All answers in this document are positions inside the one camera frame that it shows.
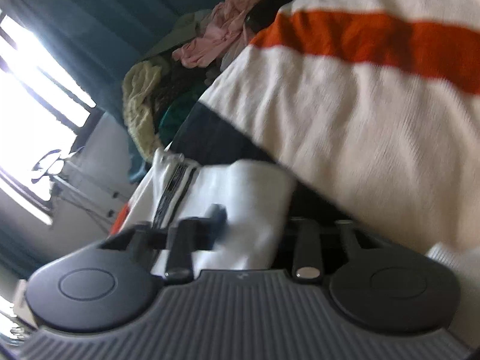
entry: curtain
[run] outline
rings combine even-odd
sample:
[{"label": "curtain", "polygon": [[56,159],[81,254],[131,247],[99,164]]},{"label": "curtain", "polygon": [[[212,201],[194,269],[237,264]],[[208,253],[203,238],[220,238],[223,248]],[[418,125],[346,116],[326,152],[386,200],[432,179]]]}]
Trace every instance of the curtain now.
[{"label": "curtain", "polygon": [[49,261],[36,254],[20,232],[0,214],[0,264],[19,279],[28,279],[33,272]]},{"label": "curtain", "polygon": [[104,110],[122,122],[121,81],[185,13],[222,0],[0,0]]}]

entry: window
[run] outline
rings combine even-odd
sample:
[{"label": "window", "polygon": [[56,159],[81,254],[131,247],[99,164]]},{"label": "window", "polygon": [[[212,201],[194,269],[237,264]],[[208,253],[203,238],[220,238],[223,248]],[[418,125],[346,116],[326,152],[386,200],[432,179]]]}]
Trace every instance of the window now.
[{"label": "window", "polygon": [[50,181],[32,183],[33,166],[83,146],[101,114],[33,33],[0,14],[0,181],[48,212]]}]

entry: pink cloth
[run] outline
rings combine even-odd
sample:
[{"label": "pink cloth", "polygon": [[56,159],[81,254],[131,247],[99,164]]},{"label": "pink cloth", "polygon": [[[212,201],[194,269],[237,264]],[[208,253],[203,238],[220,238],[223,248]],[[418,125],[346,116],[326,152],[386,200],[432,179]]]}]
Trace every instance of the pink cloth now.
[{"label": "pink cloth", "polygon": [[186,68],[204,68],[223,56],[236,40],[245,47],[251,39],[244,26],[245,17],[260,0],[225,0],[217,4],[210,15],[205,34],[172,53]]}]

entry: blue cloth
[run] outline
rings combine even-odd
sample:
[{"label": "blue cloth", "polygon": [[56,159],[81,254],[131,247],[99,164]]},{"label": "blue cloth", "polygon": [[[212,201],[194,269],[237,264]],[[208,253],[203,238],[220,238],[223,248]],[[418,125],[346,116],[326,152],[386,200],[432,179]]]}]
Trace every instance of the blue cloth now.
[{"label": "blue cloth", "polygon": [[0,0],[77,83],[122,122],[126,72],[180,15],[222,0]]},{"label": "blue cloth", "polygon": [[28,279],[49,261],[28,247],[20,232],[0,216],[0,264],[19,279]]}]

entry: striped garment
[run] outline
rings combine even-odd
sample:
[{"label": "striped garment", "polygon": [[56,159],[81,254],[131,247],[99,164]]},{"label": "striped garment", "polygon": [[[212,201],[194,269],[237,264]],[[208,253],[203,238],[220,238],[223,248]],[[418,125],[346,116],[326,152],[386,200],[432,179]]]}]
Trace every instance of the striped garment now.
[{"label": "striped garment", "polygon": [[480,244],[480,0],[295,0],[200,101],[384,236]]}]

